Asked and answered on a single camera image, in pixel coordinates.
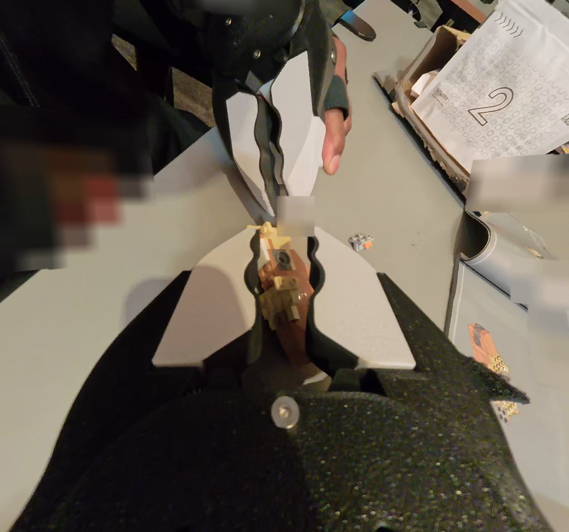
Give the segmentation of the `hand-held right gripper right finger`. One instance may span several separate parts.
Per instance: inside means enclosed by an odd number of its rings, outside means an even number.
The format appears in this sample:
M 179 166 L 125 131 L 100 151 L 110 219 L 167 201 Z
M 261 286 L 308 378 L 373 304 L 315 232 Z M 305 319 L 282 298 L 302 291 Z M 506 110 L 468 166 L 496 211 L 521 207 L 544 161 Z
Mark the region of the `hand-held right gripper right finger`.
M 374 267 L 319 227 L 309 258 L 309 357 L 323 370 L 413 370 L 416 360 Z

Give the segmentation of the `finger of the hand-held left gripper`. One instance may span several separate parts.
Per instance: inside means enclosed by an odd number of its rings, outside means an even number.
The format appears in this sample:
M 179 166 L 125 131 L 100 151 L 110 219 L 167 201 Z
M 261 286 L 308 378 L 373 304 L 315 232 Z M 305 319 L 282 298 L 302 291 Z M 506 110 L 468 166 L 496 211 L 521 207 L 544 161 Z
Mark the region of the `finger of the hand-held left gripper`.
M 270 89 L 281 129 L 282 182 L 289 196 L 311 196 L 323 166 L 325 123 L 314 113 L 309 53 L 288 60 Z
M 272 176 L 268 146 L 266 102 L 258 95 L 238 92 L 226 100 L 232 157 L 257 203 L 271 217 L 273 190 L 267 192 L 265 173 Z

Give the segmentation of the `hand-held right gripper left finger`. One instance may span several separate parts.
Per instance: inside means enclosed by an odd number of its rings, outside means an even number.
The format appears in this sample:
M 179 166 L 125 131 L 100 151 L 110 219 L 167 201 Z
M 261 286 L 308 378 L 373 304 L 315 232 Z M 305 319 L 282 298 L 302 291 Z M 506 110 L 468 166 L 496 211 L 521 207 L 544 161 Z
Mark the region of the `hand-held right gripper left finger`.
M 197 366 L 233 343 L 237 362 L 245 368 L 260 358 L 258 256 L 258 230 L 243 230 L 194 266 L 153 356 L 154 366 Z

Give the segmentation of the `orange tan brick model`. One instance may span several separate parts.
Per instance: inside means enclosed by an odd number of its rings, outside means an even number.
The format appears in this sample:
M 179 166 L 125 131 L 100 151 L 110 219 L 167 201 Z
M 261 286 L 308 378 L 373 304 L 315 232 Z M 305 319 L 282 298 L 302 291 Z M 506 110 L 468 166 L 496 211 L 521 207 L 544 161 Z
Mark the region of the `orange tan brick model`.
M 309 300 L 314 294 L 309 266 L 291 237 L 279 236 L 271 223 L 248 225 L 259 234 L 260 310 L 286 357 L 294 366 L 308 365 L 306 350 Z

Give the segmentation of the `black office chair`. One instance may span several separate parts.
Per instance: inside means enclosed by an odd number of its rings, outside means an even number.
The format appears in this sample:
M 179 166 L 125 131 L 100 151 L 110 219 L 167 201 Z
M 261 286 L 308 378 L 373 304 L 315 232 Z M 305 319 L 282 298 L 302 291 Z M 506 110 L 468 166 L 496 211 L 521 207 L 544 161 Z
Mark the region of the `black office chair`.
M 416 2 L 413 2 L 409 6 L 407 13 L 409 16 L 415 18 L 414 24 L 418 28 L 425 28 L 426 25 L 421 21 L 421 13 L 418 8 L 420 1 L 422 0 L 416 0 Z M 345 29 L 358 36 L 358 38 L 367 42 L 372 42 L 376 38 L 375 30 L 370 26 L 370 24 L 355 14 L 353 10 L 348 10 L 343 15 L 339 16 L 335 21 L 334 26 L 337 24 L 343 26 Z

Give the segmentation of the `grey instruction booklet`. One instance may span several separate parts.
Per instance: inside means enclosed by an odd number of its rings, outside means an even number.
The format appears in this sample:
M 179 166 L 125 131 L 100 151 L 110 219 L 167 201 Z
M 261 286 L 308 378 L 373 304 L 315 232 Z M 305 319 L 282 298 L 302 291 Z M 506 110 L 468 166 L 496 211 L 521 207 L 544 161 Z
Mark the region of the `grey instruction booklet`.
M 568 431 L 567 266 L 510 214 L 464 212 L 445 330 L 525 392 L 529 423 Z

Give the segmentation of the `brown cardboard box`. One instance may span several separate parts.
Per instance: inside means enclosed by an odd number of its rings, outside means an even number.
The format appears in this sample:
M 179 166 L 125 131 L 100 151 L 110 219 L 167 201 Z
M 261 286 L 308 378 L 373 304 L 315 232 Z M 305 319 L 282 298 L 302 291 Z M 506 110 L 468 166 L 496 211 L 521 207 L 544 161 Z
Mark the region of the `brown cardboard box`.
M 415 113 L 413 103 L 417 97 L 413 94 L 412 87 L 423 75 L 427 75 L 429 81 L 432 81 L 435 71 L 440 71 L 469 37 L 470 34 L 463 31 L 441 26 L 412 61 L 403 63 L 406 66 L 404 70 L 396 73 L 383 70 L 373 74 L 376 83 L 388 95 L 394 113 L 409 124 L 433 162 L 442 169 L 460 194 L 464 194 L 468 186 L 469 173 L 449 154 Z

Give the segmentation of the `white circle print paper bag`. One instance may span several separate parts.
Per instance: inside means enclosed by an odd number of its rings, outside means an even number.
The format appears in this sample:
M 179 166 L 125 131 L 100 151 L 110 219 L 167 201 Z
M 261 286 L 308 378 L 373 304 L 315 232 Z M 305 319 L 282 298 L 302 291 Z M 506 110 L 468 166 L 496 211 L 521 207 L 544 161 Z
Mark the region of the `white circle print paper bag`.
M 412 108 L 468 175 L 474 161 L 568 143 L 568 18 L 544 0 L 502 0 Z

